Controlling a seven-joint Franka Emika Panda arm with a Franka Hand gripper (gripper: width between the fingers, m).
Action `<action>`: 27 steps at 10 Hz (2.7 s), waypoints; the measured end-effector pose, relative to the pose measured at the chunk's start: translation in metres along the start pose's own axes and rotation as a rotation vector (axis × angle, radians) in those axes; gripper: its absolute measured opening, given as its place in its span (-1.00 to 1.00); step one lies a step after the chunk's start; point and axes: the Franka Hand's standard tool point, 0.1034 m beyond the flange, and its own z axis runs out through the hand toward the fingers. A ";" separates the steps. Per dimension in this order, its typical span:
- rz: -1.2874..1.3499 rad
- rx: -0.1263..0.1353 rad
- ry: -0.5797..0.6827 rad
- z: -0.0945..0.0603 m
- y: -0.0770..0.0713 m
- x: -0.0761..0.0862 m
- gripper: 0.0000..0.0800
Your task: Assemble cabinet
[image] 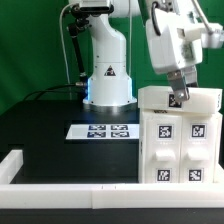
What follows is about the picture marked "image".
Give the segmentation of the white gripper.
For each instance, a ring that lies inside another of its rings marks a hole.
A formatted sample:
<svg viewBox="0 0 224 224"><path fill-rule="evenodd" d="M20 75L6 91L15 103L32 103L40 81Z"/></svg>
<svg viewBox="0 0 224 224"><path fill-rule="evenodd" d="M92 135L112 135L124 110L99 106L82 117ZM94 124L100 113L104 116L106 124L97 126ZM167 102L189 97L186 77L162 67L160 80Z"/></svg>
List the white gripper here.
<svg viewBox="0 0 224 224"><path fill-rule="evenodd" d="M146 22L152 67L156 74L168 73L167 79L176 102L188 101L188 87L198 86L197 69L193 65L202 62L200 32L197 31L190 38L183 35L193 27L194 24L185 16L155 7L152 8L151 18Z"/></svg>

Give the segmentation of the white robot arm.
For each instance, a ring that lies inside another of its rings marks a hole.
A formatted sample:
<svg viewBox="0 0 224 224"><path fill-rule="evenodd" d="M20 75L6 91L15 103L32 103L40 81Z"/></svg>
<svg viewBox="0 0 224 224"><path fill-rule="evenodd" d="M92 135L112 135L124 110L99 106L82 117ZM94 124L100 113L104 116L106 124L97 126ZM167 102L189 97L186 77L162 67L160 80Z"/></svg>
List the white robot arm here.
<svg viewBox="0 0 224 224"><path fill-rule="evenodd" d="M120 111L132 107L132 78L126 70L126 38L109 20L140 15L146 29L152 67L165 74L175 100L190 98L197 82L190 69L202 61L200 32L192 0L68 0L77 32L92 38L93 73L87 79L83 104L95 110Z"/></svg>

